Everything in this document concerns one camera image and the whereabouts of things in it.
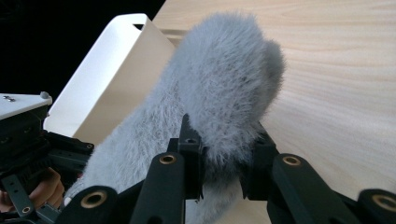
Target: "light wood surface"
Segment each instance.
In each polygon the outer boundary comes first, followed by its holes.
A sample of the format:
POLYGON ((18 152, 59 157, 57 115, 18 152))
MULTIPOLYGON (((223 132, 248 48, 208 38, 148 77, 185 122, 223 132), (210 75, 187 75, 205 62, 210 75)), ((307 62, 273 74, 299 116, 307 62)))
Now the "light wood surface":
MULTIPOLYGON (((396 192, 396 1, 167 0, 153 20, 177 46, 216 11, 257 15, 287 70, 263 119, 281 152, 308 160, 334 190, 396 192)), ((269 223, 241 201, 219 223, 269 223)))

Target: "white plastic container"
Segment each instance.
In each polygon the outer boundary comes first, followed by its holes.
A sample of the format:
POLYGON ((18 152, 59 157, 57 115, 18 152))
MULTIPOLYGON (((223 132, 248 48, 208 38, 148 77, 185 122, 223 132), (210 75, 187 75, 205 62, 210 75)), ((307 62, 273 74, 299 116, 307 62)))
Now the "white plastic container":
POLYGON ((145 14, 117 16, 50 108, 44 129, 99 144, 142 103, 174 50, 145 14))

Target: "gray plush toy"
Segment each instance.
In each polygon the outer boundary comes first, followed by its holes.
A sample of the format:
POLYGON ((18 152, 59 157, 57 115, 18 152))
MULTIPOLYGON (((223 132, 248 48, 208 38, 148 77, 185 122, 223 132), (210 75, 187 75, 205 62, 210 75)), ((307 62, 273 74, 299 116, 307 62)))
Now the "gray plush toy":
POLYGON ((204 199, 187 201, 186 223, 215 222, 240 196, 237 163, 250 164, 249 145, 283 71, 279 45, 263 38, 254 16, 211 15, 189 31, 145 102, 97 146, 65 197, 91 186, 122 192, 140 182, 188 113, 209 150, 204 199))

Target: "wood grain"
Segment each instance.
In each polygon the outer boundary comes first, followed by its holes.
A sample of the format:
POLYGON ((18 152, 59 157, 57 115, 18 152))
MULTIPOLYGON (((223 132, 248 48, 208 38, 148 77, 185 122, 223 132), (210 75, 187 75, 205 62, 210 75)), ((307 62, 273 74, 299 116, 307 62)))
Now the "wood grain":
MULTIPOLYGON (((396 2, 167 0, 154 24, 177 46, 225 10, 256 14, 285 54, 282 91, 262 120, 278 149, 352 199, 396 192, 396 2)), ((269 222, 265 213, 265 203, 241 201, 220 223, 269 222)))

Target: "dark background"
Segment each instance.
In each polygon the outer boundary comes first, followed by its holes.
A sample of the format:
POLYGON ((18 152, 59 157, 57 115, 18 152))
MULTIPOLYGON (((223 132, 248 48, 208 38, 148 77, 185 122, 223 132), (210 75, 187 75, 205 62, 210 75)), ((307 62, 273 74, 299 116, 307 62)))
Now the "dark background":
POLYGON ((121 14, 153 20, 165 0, 0 0, 0 93, 56 100, 106 25, 121 14))

